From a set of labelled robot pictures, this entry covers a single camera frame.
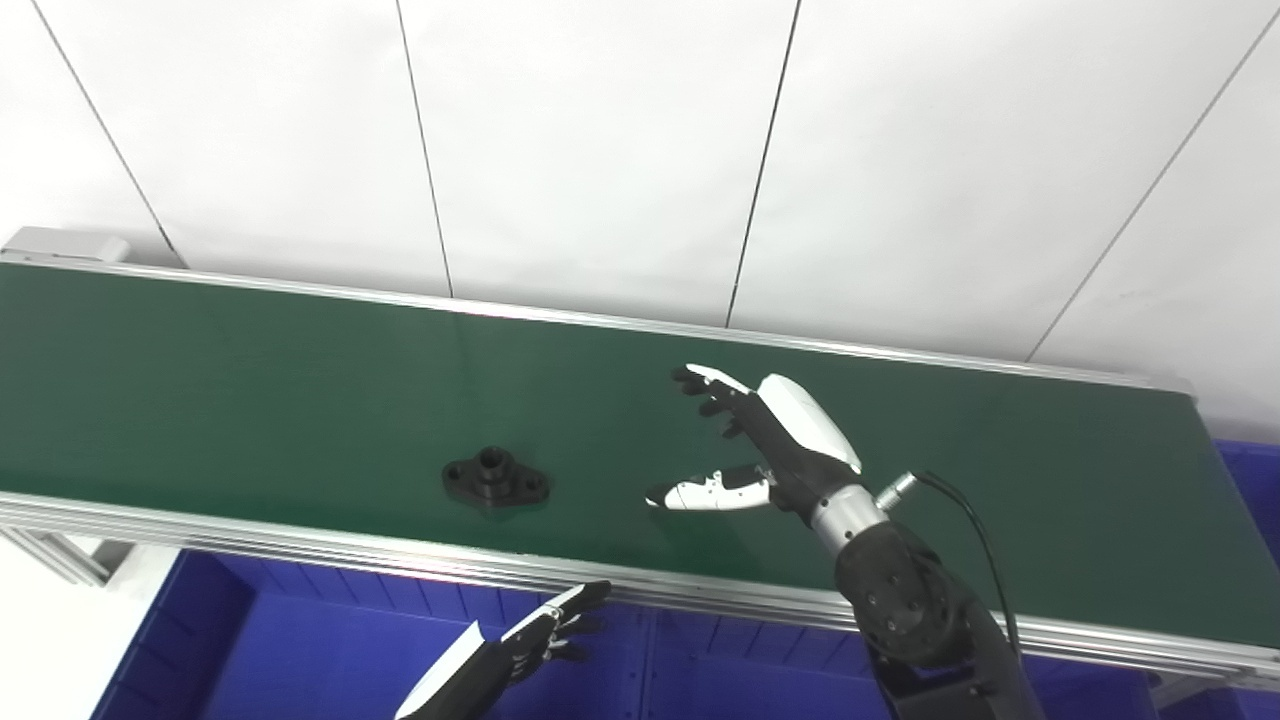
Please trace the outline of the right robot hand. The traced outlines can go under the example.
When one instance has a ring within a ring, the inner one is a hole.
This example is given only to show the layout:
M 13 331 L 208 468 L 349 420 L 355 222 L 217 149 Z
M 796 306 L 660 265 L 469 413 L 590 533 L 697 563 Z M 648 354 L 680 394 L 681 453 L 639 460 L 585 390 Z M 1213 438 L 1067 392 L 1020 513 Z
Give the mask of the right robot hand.
M 856 486 L 861 460 L 835 420 L 797 382 L 771 373 L 750 388 L 710 366 L 685 364 L 672 378 L 704 396 L 701 416 L 724 414 L 723 436 L 744 436 L 760 462 L 652 487 L 646 506 L 667 511 L 730 512 L 773 505 L 805 523 L 827 498 Z

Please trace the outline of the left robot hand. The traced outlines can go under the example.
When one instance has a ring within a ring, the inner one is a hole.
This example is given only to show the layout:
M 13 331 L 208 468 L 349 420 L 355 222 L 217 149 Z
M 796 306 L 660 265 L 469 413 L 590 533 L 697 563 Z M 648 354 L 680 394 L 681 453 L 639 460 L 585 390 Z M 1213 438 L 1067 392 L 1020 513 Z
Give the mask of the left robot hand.
M 472 623 L 420 676 L 396 719 L 480 719 L 512 685 L 550 661 L 584 662 L 589 652 L 572 635 L 594 633 L 593 612 L 611 597 L 608 580 L 572 585 L 539 605 L 498 641 Z

